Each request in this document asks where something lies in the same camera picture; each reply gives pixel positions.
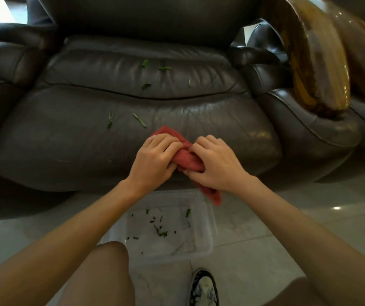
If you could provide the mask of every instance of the black and white shoe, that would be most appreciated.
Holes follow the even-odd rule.
[[[219,306],[215,279],[204,268],[197,270],[192,277],[188,306]]]

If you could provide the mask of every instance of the left hand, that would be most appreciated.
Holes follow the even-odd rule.
[[[182,143],[170,134],[150,136],[137,152],[126,180],[141,196],[154,191],[177,168],[177,164],[170,161],[180,148]]]

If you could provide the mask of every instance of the plastic container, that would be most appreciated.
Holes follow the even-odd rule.
[[[198,190],[156,191],[124,214],[100,243],[124,243],[131,266],[206,256],[213,250],[210,213]]]

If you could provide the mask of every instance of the wooden carved object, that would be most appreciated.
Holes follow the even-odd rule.
[[[260,17],[282,37],[297,100],[323,116],[346,110],[347,57],[328,15],[309,0],[262,0]]]
[[[329,0],[309,0],[325,12],[337,28],[347,53],[351,87],[365,102],[365,22]]]

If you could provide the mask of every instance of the red cloth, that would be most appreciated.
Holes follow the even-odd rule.
[[[151,136],[162,133],[170,134],[178,138],[182,143],[182,148],[179,151],[177,151],[174,157],[171,159],[172,162],[178,164],[179,171],[184,171],[185,169],[189,169],[195,172],[202,172],[202,173],[205,172],[205,165],[202,162],[201,158],[196,154],[189,152],[189,149],[192,146],[192,144],[189,141],[187,141],[180,133],[167,126],[162,126],[159,130],[155,131]],[[210,198],[210,200],[215,206],[221,205],[222,194],[219,190],[205,187],[195,181],[194,183],[207,197]]]

